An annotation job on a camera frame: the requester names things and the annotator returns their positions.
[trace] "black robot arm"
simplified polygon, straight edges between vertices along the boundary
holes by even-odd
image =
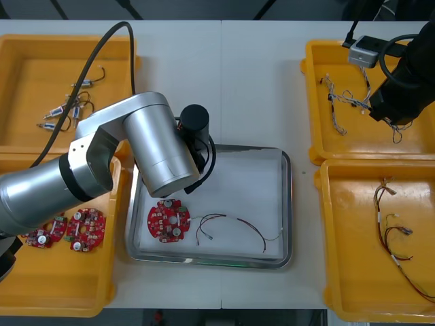
[[[412,39],[403,46],[397,41]],[[370,116],[393,125],[412,122],[435,101],[435,11],[419,34],[395,37],[391,41],[361,37],[347,40],[349,62],[373,68],[379,65],[387,79],[370,97]],[[399,57],[397,67],[388,71],[385,56]]]

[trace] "red and black wire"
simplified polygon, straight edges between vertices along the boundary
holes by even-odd
[[[375,191],[375,196],[374,196],[373,200],[375,202],[375,208],[377,210],[377,216],[379,216],[380,213],[381,213],[380,202],[381,202],[381,198],[382,198],[382,195],[384,194],[384,192],[387,191],[391,195],[395,195],[396,194],[396,192],[394,190],[392,190],[391,188],[387,187],[386,185],[387,185],[387,182],[384,180],[382,182],[382,184]],[[385,229],[383,237],[382,237],[382,233],[381,233],[381,220],[379,218],[377,219],[377,227],[378,227],[379,240],[381,241],[382,247],[389,253],[389,255],[391,255],[391,257],[395,261],[399,271],[402,273],[402,275],[405,277],[405,279],[408,281],[408,283],[411,285],[411,287],[414,290],[416,290],[416,292],[421,297],[423,297],[424,299],[426,299],[429,302],[435,303],[435,296],[429,295],[423,289],[421,289],[421,287],[406,274],[406,272],[404,271],[403,267],[399,263],[399,261],[410,261],[410,260],[412,260],[412,258],[414,256],[410,256],[410,257],[398,257],[396,254],[392,253],[392,250],[390,249],[390,246],[388,244],[388,236],[391,234],[391,232],[393,230],[398,230],[399,232],[401,232],[402,234],[404,234],[406,236],[411,235],[413,233],[413,231],[410,228],[406,228],[406,227],[401,226],[401,225],[388,227],[388,220],[387,220],[387,226],[386,226],[386,229]]]

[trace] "silver robot arm segment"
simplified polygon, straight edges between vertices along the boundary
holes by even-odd
[[[0,177],[0,238],[29,233],[55,214],[109,192],[110,161],[128,139],[152,197],[163,197],[199,178],[176,132],[166,98],[134,95],[79,123],[69,152],[45,164]]]

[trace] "black cylindrical end effector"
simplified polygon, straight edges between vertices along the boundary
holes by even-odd
[[[180,115],[181,131],[186,138],[192,139],[196,150],[205,148],[209,142],[210,115],[198,104],[188,105]]]

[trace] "capacitor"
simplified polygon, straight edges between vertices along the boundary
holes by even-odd
[[[38,236],[38,243],[40,245],[44,245],[48,242],[48,239],[46,236]]]
[[[172,230],[172,234],[174,236],[179,236],[181,234],[181,230],[179,228],[175,228],[174,230]]]
[[[177,217],[176,216],[169,217],[169,223],[172,225],[177,224]]]
[[[75,251],[79,251],[81,248],[82,248],[82,244],[81,244],[80,242],[75,242],[75,243],[73,244],[73,249],[74,249]]]
[[[48,114],[44,115],[43,119],[47,120],[47,119],[51,119],[52,117],[57,117],[58,115],[61,115],[64,111],[64,108],[65,108],[65,104],[62,104],[60,107],[50,110]]]
[[[45,129],[45,130],[54,130],[54,127],[56,127],[56,124],[49,124],[49,123],[45,123],[45,124],[37,124],[38,127]]]

